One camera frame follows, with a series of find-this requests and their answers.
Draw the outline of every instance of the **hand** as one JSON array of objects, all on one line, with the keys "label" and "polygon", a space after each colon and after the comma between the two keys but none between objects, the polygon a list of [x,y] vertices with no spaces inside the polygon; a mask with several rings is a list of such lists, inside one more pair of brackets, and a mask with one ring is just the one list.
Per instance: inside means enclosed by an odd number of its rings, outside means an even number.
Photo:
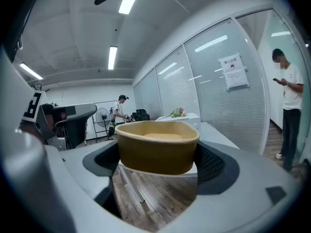
[{"label": "hand", "polygon": [[279,81],[277,81],[279,84],[281,84],[282,86],[286,86],[288,85],[288,81],[286,79],[281,79]]}]

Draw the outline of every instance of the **man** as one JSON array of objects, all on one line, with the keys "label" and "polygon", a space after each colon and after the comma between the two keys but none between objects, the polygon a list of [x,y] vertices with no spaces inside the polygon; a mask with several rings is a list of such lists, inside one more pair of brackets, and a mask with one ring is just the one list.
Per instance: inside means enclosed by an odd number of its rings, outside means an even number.
[{"label": "man", "polygon": [[113,114],[115,115],[116,125],[124,123],[125,115],[123,114],[121,104],[123,104],[126,99],[127,97],[125,95],[120,95],[119,100],[113,105]]},{"label": "man", "polygon": [[273,50],[272,60],[275,63],[280,63],[280,68],[284,69],[284,78],[281,80],[275,79],[276,82],[284,86],[283,144],[281,153],[276,154],[276,158],[285,158],[283,168],[290,171],[297,147],[303,80],[298,67],[288,62],[280,49]]}]

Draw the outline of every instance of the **floor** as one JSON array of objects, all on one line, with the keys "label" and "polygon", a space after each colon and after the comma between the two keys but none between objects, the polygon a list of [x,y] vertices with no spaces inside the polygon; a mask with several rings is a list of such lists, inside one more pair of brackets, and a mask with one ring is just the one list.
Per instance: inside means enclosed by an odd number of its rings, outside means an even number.
[{"label": "floor", "polygon": [[[268,140],[264,155],[281,166],[282,161],[275,158],[282,146],[282,134],[270,124]],[[303,166],[294,164],[291,174],[300,180]],[[178,217],[195,200],[197,178],[171,178],[131,172],[131,175],[145,197],[140,203],[129,189],[119,168],[112,180],[116,192],[116,199],[124,221],[138,228],[156,232]]]}]

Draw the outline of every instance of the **paper bowl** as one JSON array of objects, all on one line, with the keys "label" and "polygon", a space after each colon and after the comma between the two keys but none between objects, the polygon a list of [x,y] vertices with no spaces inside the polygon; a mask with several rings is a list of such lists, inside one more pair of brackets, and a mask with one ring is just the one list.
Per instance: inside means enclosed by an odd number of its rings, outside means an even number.
[{"label": "paper bowl", "polygon": [[128,168],[171,175],[192,168],[199,133],[185,122],[132,122],[115,131],[121,161]]}]

